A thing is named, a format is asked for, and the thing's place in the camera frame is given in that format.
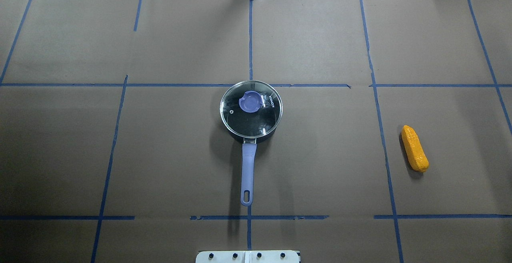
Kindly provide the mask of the glass pot lid purple knob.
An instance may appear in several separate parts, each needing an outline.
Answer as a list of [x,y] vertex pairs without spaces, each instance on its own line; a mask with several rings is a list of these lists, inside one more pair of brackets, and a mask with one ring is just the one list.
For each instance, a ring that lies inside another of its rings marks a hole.
[[231,86],[220,100],[225,128],[243,139],[263,139],[276,131],[283,117],[283,101],[270,84],[246,80]]

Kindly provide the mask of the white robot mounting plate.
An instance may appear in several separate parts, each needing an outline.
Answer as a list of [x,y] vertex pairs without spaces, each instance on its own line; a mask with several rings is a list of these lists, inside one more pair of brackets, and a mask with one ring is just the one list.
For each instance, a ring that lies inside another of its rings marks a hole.
[[301,256],[295,250],[231,250],[201,251],[196,263],[300,263]]

